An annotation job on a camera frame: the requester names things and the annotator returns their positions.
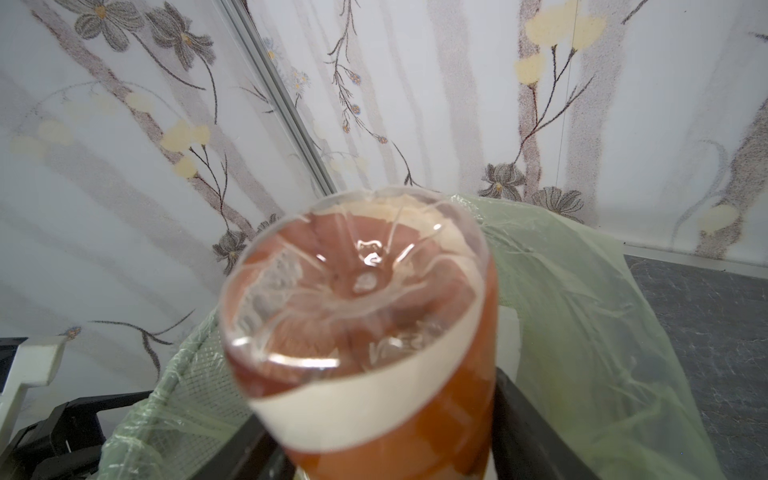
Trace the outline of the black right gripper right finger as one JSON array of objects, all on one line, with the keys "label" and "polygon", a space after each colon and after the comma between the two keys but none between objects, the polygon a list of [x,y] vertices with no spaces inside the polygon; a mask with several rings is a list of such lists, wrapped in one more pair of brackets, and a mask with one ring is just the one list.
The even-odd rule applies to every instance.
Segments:
[{"label": "black right gripper right finger", "polygon": [[499,479],[598,479],[501,369],[496,370],[491,450]]}]

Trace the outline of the brown tea bottle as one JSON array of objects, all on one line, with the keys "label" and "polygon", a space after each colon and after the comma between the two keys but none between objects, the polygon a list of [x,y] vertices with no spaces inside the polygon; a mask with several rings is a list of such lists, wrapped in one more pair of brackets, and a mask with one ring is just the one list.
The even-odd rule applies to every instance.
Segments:
[{"label": "brown tea bottle", "polygon": [[220,294],[248,406],[312,479],[480,479],[498,281],[479,224],[412,188],[337,194],[278,221]]}]

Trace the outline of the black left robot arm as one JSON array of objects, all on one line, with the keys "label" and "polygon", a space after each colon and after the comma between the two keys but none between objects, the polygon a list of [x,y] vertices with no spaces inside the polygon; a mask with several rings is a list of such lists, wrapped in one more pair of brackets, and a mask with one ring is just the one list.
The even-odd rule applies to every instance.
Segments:
[{"label": "black left robot arm", "polygon": [[28,390],[46,387],[58,373],[66,339],[11,337],[1,340],[1,477],[86,479],[98,470],[106,441],[98,414],[130,407],[148,391],[81,397],[15,431]]}]

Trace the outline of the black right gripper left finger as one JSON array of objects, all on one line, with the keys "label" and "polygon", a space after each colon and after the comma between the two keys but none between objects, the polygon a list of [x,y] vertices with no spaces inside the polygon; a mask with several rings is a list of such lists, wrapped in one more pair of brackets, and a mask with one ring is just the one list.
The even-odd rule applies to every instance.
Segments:
[{"label": "black right gripper left finger", "polygon": [[291,480],[294,465],[255,415],[192,480]]}]

